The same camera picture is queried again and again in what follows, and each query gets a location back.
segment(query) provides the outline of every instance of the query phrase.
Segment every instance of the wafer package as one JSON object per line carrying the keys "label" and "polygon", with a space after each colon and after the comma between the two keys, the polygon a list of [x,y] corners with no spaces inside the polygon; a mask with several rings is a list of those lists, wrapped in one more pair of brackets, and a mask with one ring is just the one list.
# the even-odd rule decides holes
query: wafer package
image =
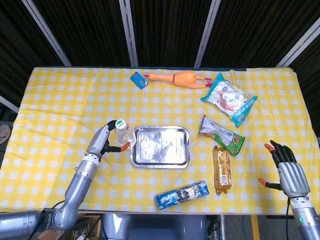
{"label": "wafer package", "polygon": [[214,188],[217,194],[225,194],[231,188],[231,170],[229,153],[223,147],[215,146],[212,150],[214,167]]}
{"label": "wafer package", "polygon": [[198,181],[188,186],[155,195],[155,203],[159,210],[172,207],[202,196],[209,195],[205,181]]}
{"label": "wafer package", "polygon": [[206,115],[203,116],[199,134],[216,140],[221,146],[227,149],[232,156],[240,152],[242,144],[245,141],[244,136],[238,135],[216,124],[206,117]]}

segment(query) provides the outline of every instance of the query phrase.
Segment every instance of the blue cookie package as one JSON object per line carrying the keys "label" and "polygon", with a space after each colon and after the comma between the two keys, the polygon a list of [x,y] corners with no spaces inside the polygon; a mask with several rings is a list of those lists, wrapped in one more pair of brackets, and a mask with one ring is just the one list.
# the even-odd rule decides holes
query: blue cookie package
{"label": "blue cookie package", "polygon": [[141,90],[148,85],[148,81],[145,80],[137,71],[130,77],[130,79]]}
{"label": "blue cookie package", "polygon": [[209,195],[207,183],[198,181],[182,188],[155,195],[159,210]]}

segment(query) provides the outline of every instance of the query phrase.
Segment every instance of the yellow checkered tablecloth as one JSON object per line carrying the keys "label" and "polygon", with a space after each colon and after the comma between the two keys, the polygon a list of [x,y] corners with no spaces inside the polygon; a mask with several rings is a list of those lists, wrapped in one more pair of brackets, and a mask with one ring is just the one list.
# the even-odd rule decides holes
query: yellow checkered tablecloth
{"label": "yellow checkered tablecloth", "polygon": [[[131,126],[183,126],[190,134],[190,162],[184,169],[135,168],[129,151],[102,157],[100,168],[80,206],[82,210],[158,212],[154,196],[205,180],[210,195],[162,210],[178,213],[283,214],[286,196],[265,188],[262,177],[279,182],[264,143],[270,139],[293,149],[309,181],[309,197],[320,212],[320,150],[296,74],[287,69],[226,71],[224,78],[258,96],[242,126],[201,97],[206,89],[188,89],[151,81],[143,90],[129,79],[135,69],[35,68],[14,122],[0,171],[0,210],[42,209],[64,200],[87,146],[110,120]],[[143,70],[139,73],[174,73]],[[218,72],[200,71],[215,79]],[[217,195],[212,149],[217,143],[199,136],[206,114],[246,140],[230,157],[232,188]],[[116,145],[114,132],[110,142]]]}

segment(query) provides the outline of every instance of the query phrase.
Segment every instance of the plastic water bottle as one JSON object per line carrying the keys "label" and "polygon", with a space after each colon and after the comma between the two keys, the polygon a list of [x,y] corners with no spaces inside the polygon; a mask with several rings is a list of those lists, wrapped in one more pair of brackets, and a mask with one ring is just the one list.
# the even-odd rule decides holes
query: plastic water bottle
{"label": "plastic water bottle", "polygon": [[136,144],[136,135],[132,128],[129,127],[129,125],[126,123],[125,120],[119,119],[115,122],[115,134],[117,141],[123,146],[127,142],[130,143],[129,148],[132,149],[132,147]]}

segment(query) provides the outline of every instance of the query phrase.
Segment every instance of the orange fingertip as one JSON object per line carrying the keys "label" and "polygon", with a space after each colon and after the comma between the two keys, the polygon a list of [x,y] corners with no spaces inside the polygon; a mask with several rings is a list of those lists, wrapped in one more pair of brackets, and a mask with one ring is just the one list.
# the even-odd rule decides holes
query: orange fingertip
{"label": "orange fingertip", "polygon": [[124,150],[126,150],[129,146],[130,146],[130,142],[127,142],[125,145],[123,145],[123,146],[121,147],[121,152],[123,152]]}
{"label": "orange fingertip", "polygon": [[271,153],[271,151],[275,151],[275,148],[267,143],[264,144],[265,148]]}
{"label": "orange fingertip", "polygon": [[264,180],[263,178],[258,178],[258,181],[265,187],[266,186],[266,180]]}

